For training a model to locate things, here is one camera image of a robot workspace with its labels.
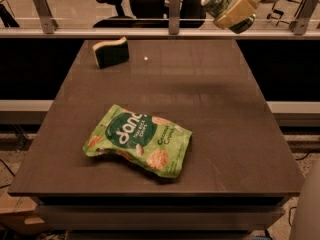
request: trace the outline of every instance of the green chip bag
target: green chip bag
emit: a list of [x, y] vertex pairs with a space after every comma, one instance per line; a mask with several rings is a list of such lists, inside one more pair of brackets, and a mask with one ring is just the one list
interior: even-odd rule
[[192, 132], [169, 120], [113, 105], [83, 146], [89, 157], [116, 154], [160, 177], [176, 178]]

